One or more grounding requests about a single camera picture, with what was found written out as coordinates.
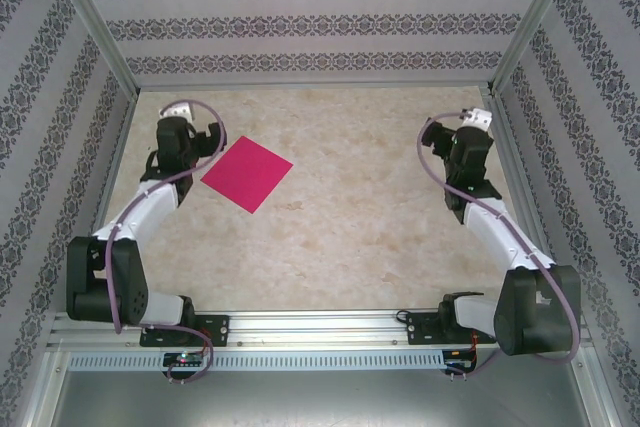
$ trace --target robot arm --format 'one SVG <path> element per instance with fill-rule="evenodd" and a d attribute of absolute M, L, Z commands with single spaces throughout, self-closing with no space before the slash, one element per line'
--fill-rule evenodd
<path fill-rule="evenodd" d="M 207 135 L 196 132 L 192 120 L 188 104 L 178 104 L 164 112 L 156 131 L 158 150 L 149 155 L 145 173 L 128 206 L 140 194 L 149 192 L 169 177 L 191 170 L 198 159 L 214 153 L 222 135 L 220 126 L 209 124 Z M 157 228 L 182 204 L 192 185 L 193 177 L 187 175 L 148 193 L 119 226 L 111 258 L 123 324 L 191 326 L 194 323 L 191 299 L 148 289 L 140 258 L 140 252 Z M 107 239 L 115 226 L 116 220 L 113 220 L 92 236 L 74 238 L 68 246 L 67 313 L 74 320 L 112 322 L 106 280 L 97 278 L 95 272 L 104 269 Z"/>
<path fill-rule="evenodd" d="M 445 164 L 447 185 L 481 200 L 500 216 L 448 190 L 445 203 L 458 221 L 486 246 L 496 266 L 505 272 L 497 302 L 482 294 L 445 296 L 440 305 L 445 329 L 466 327 L 494 337 L 507 355 L 570 350 L 572 331 L 557 296 L 544 279 L 531 255 L 546 268 L 567 298 L 576 319 L 580 316 L 580 279 L 571 266 L 558 266 L 544 255 L 517 226 L 507 212 L 500 193 L 484 178 L 485 160 L 493 140 L 487 130 L 491 114 L 474 109 L 464 116 L 457 131 L 434 122 L 424 133 L 422 144 Z M 514 227 L 526 248 L 505 225 Z"/>

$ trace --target magenta square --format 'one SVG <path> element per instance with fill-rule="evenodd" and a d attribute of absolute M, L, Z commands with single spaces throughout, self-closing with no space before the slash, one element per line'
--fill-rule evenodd
<path fill-rule="evenodd" d="M 253 214 L 291 167 L 291 162 L 242 136 L 202 182 Z"/>

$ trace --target beige floor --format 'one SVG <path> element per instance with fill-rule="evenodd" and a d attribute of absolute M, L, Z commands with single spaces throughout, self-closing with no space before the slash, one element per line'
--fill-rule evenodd
<path fill-rule="evenodd" d="M 447 292 L 497 295 L 502 274 L 415 151 L 428 116 L 482 105 L 476 88 L 143 93 L 110 219 L 135 192 L 158 110 L 182 97 L 217 109 L 230 144 L 246 135 L 294 167 L 254 215 L 196 180 L 143 253 L 150 288 L 191 296 L 198 310 L 416 308 Z M 209 121 L 197 111 L 198 130 Z M 488 171 L 508 198 L 495 149 Z"/>

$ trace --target marble floor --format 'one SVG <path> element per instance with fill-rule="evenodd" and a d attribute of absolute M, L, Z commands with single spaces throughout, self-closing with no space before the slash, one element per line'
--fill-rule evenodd
<path fill-rule="evenodd" d="M 215 108 L 229 145 L 247 136 L 294 167 L 253 215 L 196 179 L 143 252 L 151 289 L 226 311 L 435 307 L 470 289 L 497 298 L 503 274 L 415 150 L 430 115 L 482 106 L 477 88 L 142 93 L 109 219 L 136 190 L 158 111 L 179 98 Z M 208 122 L 197 110 L 196 128 Z M 487 168 L 510 206 L 495 148 Z"/>

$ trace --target patterned wallpaper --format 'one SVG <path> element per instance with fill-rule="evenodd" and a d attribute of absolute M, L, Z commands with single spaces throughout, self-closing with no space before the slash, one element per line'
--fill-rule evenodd
<path fill-rule="evenodd" d="M 502 93 L 545 234 L 640 425 L 640 0 L 554 0 Z"/>
<path fill-rule="evenodd" d="M 531 0 L 94 0 L 142 87 L 490 80 Z"/>
<path fill-rule="evenodd" d="M 128 100 L 70 0 L 0 0 L 0 426 L 20 413 L 66 244 L 92 230 Z"/>

